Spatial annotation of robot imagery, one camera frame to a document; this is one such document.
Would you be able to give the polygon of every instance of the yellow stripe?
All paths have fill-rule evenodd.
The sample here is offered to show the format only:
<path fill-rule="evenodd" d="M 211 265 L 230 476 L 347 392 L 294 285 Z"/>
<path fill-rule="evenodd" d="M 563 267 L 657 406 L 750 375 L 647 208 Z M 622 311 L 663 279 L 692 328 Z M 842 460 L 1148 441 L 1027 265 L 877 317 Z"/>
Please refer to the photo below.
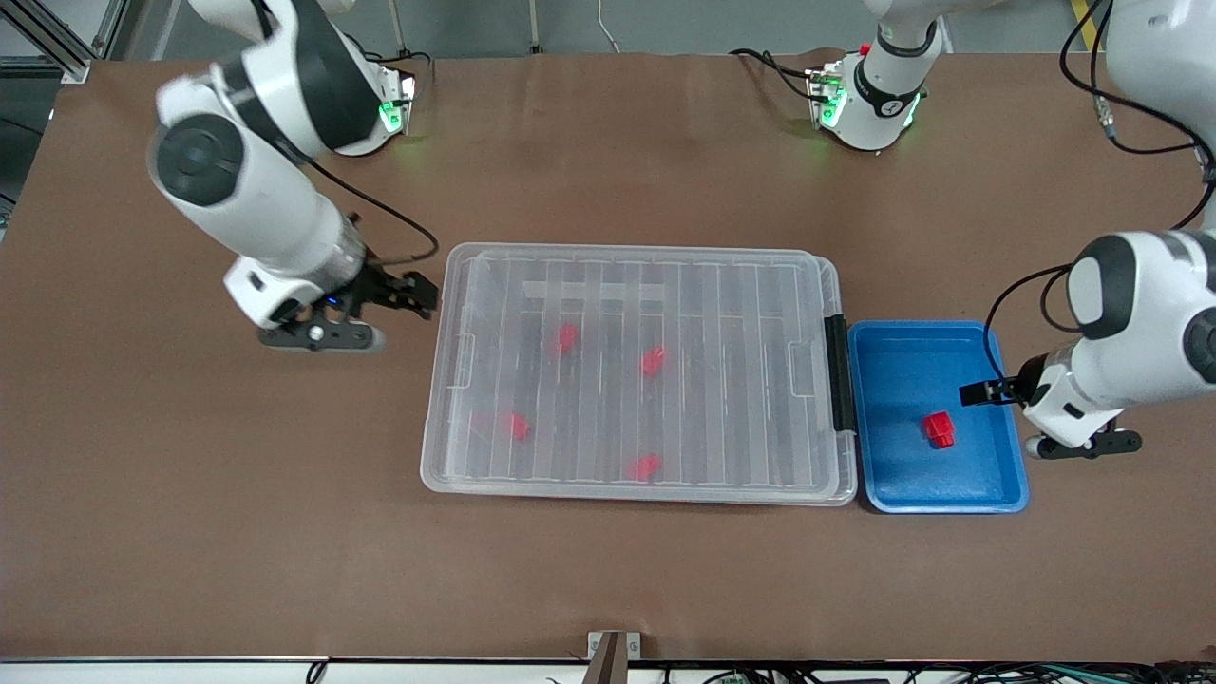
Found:
<path fill-rule="evenodd" d="M 1081 21 L 1090 11 L 1090 5 L 1085 0 L 1069 0 L 1073 4 L 1073 13 L 1076 15 L 1076 21 Z M 1081 27 L 1081 40 L 1085 40 L 1085 49 L 1093 50 L 1093 41 L 1098 39 L 1098 29 L 1093 27 L 1093 17 L 1085 21 L 1085 26 Z"/>

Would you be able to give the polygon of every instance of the green indicator light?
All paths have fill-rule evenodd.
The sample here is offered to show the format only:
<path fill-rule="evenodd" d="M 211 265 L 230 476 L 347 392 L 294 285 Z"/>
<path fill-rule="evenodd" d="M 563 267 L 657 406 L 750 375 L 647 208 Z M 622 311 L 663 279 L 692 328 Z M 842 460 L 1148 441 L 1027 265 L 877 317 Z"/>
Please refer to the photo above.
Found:
<path fill-rule="evenodd" d="M 908 116 L 903 119 L 903 128 L 912 125 L 912 116 L 916 114 L 916 106 L 921 103 L 921 96 L 917 95 L 912 103 L 908 105 Z"/>
<path fill-rule="evenodd" d="M 389 133 L 396 133 L 401 130 L 401 113 L 400 110 L 393 106 L 392 102 L 384 102 L 379 106 L 381 123 L 384 124 L 384 130 Z"/>
<path fill-rule="evenodd" d="M 840 111 L 844 110 L 848 100 L 849 94 L 843 88 L 837 90 L 835 96 L 823 106 L 823 114 L 820 117 L 820 122 L 828 128 L 835 128 L 837 122 L 840 119 Z"/>

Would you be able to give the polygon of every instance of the blue tray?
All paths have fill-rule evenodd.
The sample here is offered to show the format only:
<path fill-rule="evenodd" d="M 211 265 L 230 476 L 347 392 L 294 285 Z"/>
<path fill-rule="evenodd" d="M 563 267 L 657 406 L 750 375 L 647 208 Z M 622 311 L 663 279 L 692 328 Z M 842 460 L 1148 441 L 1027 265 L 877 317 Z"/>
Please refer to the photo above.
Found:
<path fill-rule="evenodd" d="M 963 385 L 989 380 L 984 326 L 868 320 L 849 330 L 866 494 L 901 514 L 1008 514 L 1030 490 L 1009 407 L 967 407 Z M 1001 365 L 996 336 L 992 352 Z M 950 411 L 955 445 L 938 449 L 921 419 Z"/>

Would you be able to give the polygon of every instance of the floor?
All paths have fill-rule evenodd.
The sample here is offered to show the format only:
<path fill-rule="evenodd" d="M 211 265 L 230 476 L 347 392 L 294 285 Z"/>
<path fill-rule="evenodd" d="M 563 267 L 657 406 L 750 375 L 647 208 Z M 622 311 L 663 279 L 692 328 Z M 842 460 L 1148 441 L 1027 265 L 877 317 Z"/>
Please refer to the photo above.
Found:
<path fill-rule="evenodd" d="M 395 54 L 389 1 L 362 0 L 334 23 L 367 50 Z M 519 57 L 530 51 L 528 0 L 395 1 L 405 43 L 413 50 L 440 58 Z M 79 1 L 98 2 L 106 0 Z M 536 0 L 536 10 L 546 52 L 612 50 L 596 21 L 596 2 Z M 130 41 L 119 52 L 129 60 L 207 60 L 248 45 L 203 22 L 184 0 L 146 0 L 134 21 Z M 1008 0 L 951 16 L 947 49 L 1055 51 L 1075 21 L 1069 0 Z M 657 54 L 722 54 L 736 47 L 794 54 L 824 45 L 851 47 L 871 40 L 874 30 L 873 17 L 858 0 L 603 0 L 603 22 L 623 51 Z M 0 27 L 0 38 L 6 32 L 11 32 L 7 26 Z M 17 41 L 0 41 L 0 56 L 6 49 L 23 50 Z M 0 117 L 40 129 L 58 89 L 52 78 L 0 78 Z M 0 194 L 5 197 L 19 197 L 36 148 L 38 136 L 0 119 Z M 0 197 L 0 231 L 11 209 L 5 197 Z"/>

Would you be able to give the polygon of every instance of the black cable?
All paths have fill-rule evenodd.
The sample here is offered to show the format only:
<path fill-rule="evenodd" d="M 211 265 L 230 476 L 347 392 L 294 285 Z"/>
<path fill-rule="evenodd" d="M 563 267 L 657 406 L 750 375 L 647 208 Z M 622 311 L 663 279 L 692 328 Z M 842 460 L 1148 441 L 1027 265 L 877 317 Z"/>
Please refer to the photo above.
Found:
<path fill-rule="evenodd" d="M 304 684 L 320 684 L 325 677 L 325 671 L 330 667 L 330 661 L 320 660 L 308 666 L 308 674 L 304 675 Z"/>
<path fill-rule="evenodd" d="M 422 259 L 429 259 L 430 257 L 434 257 L 435 253 L 439 252 L 439 240 L 434 236 L 433 232 L 430 232 L 429 230 L 427 230 L 426 228 L 423 228 L 422 224 L 420 224 L 418 222 L 411 219 L 410 217 L 402 214 L 401 212 L 394 209 L 393 207 L 389 207 L 384 202 L 381 202 L 376 197 L 372 197 L 371 195 L 364 192 L 362 190 L 355 187 L 354 185 L 350 185 L 345 180 L 342 180 L 340 178 L 333 175 L 332 173 L 328 172 L 328 169 L 326 169 L 321 164 L 319 164 L 319 163 L 316 163 L 314 161 L 309 161 L 309 166 L 313 167 L 313 168 L 315 168 L 316 170 L 321 172 L 321 175 L 323 175 L 325 178 L 328 178 L 330 180 L 332 180 L 336 185 L 338 185 L 339 187 L 342 187 L 347 192 L 350 192 L 351 195 L 354 195 L 355 197 L 359 197 L 360 200 L 362 200 L 365 202 L 370 202 L 370 203 L 375 204 L 381 211 L 383 211 L 383 212 L 390 214 L 392 217 L 396 218 L 398 220 L 405 223 L 406 225 L 409 225 L 413 230 L 417 230 L 418 232 L 421 232 L 423 235 L 423 237 L 426 237 L 428 241 L 430 241 L 430 248 L 427 250 L 426 252 L 421 253 L 421 254 L 413 254 L 413 256 L 410 256 L 410 257 L 400 257 L 400 258 L 393 258 L 393 259 L 373 259 L 371 262 L 372 265 L 378 265 L 378 267 L 398 267 L 398 265 L 404 265 L 404 264 L 412 264 L 415 262 L 421 262 Z"/>
<path fill-rule="evenodd" d="M 1102 46 L 1102 37 L 1105 35 L 1107 33 L 1107 26 L 1110 24 L 1110 13 L 1114 9 L 1115 9 L 1114 2 L 1107 5 L 1107 11 L 1102 15 L 1102 21 L 1098 22 L 1098 30 L 1097 35 L 1093 39 L 1093 46 L 1090 49 L 1090 88 L 1094 89 L 1098 88 L 1098 49 Z M 1154 150 L 1142 150 L 1139 147 L 1131 147 L 1124 145 L 1124 142 L 1119 140 L 1118 135 L 1110 135 L 1108 136 L 1108 140 L 1110 140 L 1110 144 L 1114 145 L 1116 148 L 1127 152 L 1128 155 L 1165 155 L 1169 152 L 1182 152 L 1183 150 L 1195 148 L 1194 141 L 1186 142 L 1182 145 L 1173 145 L 1171 147 L 1156 147 Z"/>
<path fill-rule="evenodd" d="M 815 675 L 815 671 L 812 671 L 812 669 L 801 669 L 801 668 L 799 668 L 799 669 L 795 669 L 794 673 L 798 674 L 799 677 L 801 677 L 804 680 L 810 680 L 811 684 L 823 684 L 823 680 L 820 679 L 818 677 L 816 677 Z"/>
<path fill-rule="evenodd" d="M 1170 230 L 1186 228 L 1192 220 L 1195 219 L 1195 217 L 1199 215 L 1200 212 L 1203 212 L 1204 207 L 1212 197 L 1212 191 L 1216 190 L 1216 180 L 1207 180 L 1207 174 L 1212 167 L 1212 162 L 1216 161 L 1212 157 L 1212 150 L 1211 147 L 1207 146 L 1207 142 L 1204 141 L 1203 138 L 1199 138 L 1199 135 L 1197 135 L 1193 130 L 1190 130 L 1186 124 L 1171 117 L 1170 114 L 1154 110 L 1153 107 L 1141 105 L 1139 102 L 1127 100 L 1126 97 L 1120 97 L 1119 95 L 1107 92 L 1105 90 L 1102 90 L 1094 85 L 1090 85 L 1082 82 L 1080 78 L 1076 77 L 1076 74 L 1073 73 L 1073 69 L 1068 66 L 1069 46 L 1071 46 L 1073 41 L 1076 40 L 1076 37 L 1081 34 L 1081 29 L 1085 27 L 1086 22 L 1088 22 L 1093 17 L 1093 13 L 1098 10 L 1102 0 L 1096 0 L 1092 5 L 1090 5 L 1090 9 L 1085 12 L 1081 19 L 1076 23 L 1076 27 L 1073 28 L 1071 33 L 1069 33 L 1068 38 L 1064 40 L 1064 46 L 1060 47 L 1060 54 L 1059 54 L 1060 73 L 1064 74 L 1064 78 L 1068 79 L 1069 83 L 1088 92 L 1090 96 L 1092 97 L 1105 97 L 1108 102 L 1114 102 L 1116 105 L 1131 107 L 1132 110 L 1145 113 L 1158 120 L 1170 124 L 1171 127 L 1181 131 L 1183 135 L 1189 138 L 1194 142 L 1194 145 L 1200 148 L 1201 151 L 1200 162 L 1204 167 L 1204 178 L 1205 178 L 1204 183 L 1207 185 L 1207 187 L 1204 191 L 1203 197 L 1199 200 L 1199 203 L 1195 204 L 1193 209 L 1190 209 L 1190 212 L 1186 215 L 1186 218 L 1170 226 Z"/>
<path fill-rule="evenodd" d="M 270 26 L 270 9 L 264 0 L 252 0 L 253 11 L 258 15 L 258 27 L 261 29 L 261 38 L 270 38 L 274 29 Z"/>
<path fill-rule="evenodd" d="M 23 124 L 21 122 L 15 122 L 15 120 L 10 119 L 9 117 L 0 117 L 0 122 L 4 122 L 6 124 L 9 124 L 9 125 L 15 125 L 15 127 L 24 129 L 24 130 L 28 130 L 29 133 L 33 133 L 34 135 L 36 135 L 39 138 L 43 136 L 43 131 L 38 130 L 36 128 L 34 128 L 32 125 L 26 125 L 26 124 Z"/>
<path fill-rule="evenodd" d="M 401 62 L 401 61 L 405 61 L 405 60 L 412 60 L 415 57 L 422 57 L 423 60 L 427 61 L 428 65 L 434 63 L 434 60 L 430 58 L 430 55 L 428 55 L 426 52 L 422 52 L 422 51 L 413 52 L 412 50 L 405 50 L 402 52 L 398 52 L 393 57 L 382 57 L 379 55 L 376 55 L 375 58 L 373 57 L 368 57 L 367 61 L 368 62 L 376 62 L 377 65 L 387 65 L 389 62 Z"/>
<path fill-rule="evenodd" d="M 992 302 L 992 308 L 989 309 L 989 315 L 984 320 L 984 354 L 987 357 L 989 365 L 992 366 L 992 372 L 996 374 L 996 379 L 998 381 L 1002 382 L 1004 381 L 1004 371 L 1001 370 L 1001 368 L 996 364 L 996 355 L 992 353 L 992 343 L 989 341 L 989 332 L 992 331 L 992 319 L 996 318 L 996 310 L 1001 308 L 1001 303 L 1004 302 L 1006 298 L 1009 297 L 1009 295 L 1013 295 L 1014 290 L 1021 287 L 1023 285 L 1030 282 L 1031 280 L 1043 277 L 1045 275 L 1052 275 L 1053 273 L 1058 273 L 1062 270 L 1066 271 L 1070 268 L 1073 268 L 1073 264 L 1060 264 L 1058 267 L 1052 267 L 1049 269 L 1036 270 L 1035 273 L 1023 276 L 1018 279 L 1018 281 L 1014 282 L 1013 285 L 1006 287 L 1004 292 L 1001 292 L 1001 295 L 997 296 L 996 301 Z M 1021 397 L 1014 397 L 1013 399 L 1018 402 L 1018 405 L 1020 407 L 1026 405 L 1025 399 L 1023 399 Z"/>
<path fill-rule="evenodd" d="M 1040 292 L 1038 295 L 1038 312 L 1043 314 L 1043 320 L 1047 321 L 1047 325 L 1054 327 L 1055 330 L 1059 330 L 1060 332 L 1074 333 L 1074 332 L 1081 332 L 1081 329 L 1064 325 L 1057 321 L 1054 318 L 1052 318 L 1052 313 L 1047 308 L 1047 297 L 1052 293 L 1052 286 L 1055 285 L 1055 281 L 1068 275 L 1071 270 L 1073 267 L 1070 265 L 1068 270 L 1062 270 L 1055 275 L 1051 276 L 1049 279 L 1047 279 L 1047 285 L 1043 285 L 1043 291 Z"/>
<path fill-rule="evenodd" d="M 796 92 L 798 96 L 801 97 L 801 99 L 804 99 L 804 100 L 810 100 L 812 102 L 827 102 L 828 101 L 828 99 L 824 97 L 823 95 L 811 95 L 811 94 L 806 92 L 805 90 L 798 88 L 798 85 L 795 85 L 794 82 L 789 80 L 789 77 L 793 75 L 793 77 L 798 77 L 798 78 L 806 78 L 806 74 L 803 73 L 803 72 L 800 72 L 800 71 L 798 71 L 798 69 L 794 69 L 794 68 L 790 68 L 790 67 L 787 67 L 787 66 L 777 63 L 777 60 L 775 60 L 773 56 L 772 56 L 772 54 L 769 52 L 767 50 L 765 50 L 764 52 L 756 52 L 755 50 L 749 50 L 747 47 L 739 47 L 738 50 L 731 50 L 730 54 L 734 55 L 737 57 L 753 57 L 753 58 L 758 60 L 761 65 L 764 65 L 764 66 L 769 67 L 770 69 L 777 72 L 777 75 L 781 77 L 782 83 L 784 83 L 787 88 L 789 88 L 790 90 L 793 90 L 794 92 Z"/>
<path fill-rule="evenodd" d="M 727 677 L 734 677 L 737 672 L 738 672 L 737 669 L 727 669 L 726 672 L 719 672 L 717 674 L 710 677 L 709 679 L 702 682 L 700 684 L 713 684 L 714 682 L 721 682 Z"/>
<path fill-rule="evenodd" d="M 348 39 L 350 39 L 351 43 L 355 44 L 355 47 L 359 49 L 359 52 L 364 56 L 365 60 L 371 60 L 372 57 L 376 57 L 378 60 L 384 58 L 384 55 L 381 55 L 379 52 L 370 52 L 366 47 L 364 47 L 364 44 L 360 43 L 359 39 L 355 38 L 354 35 L 350 35 L 349 33 L 345 32 L 343 32 L 342 35 L 345 35 Z"/>

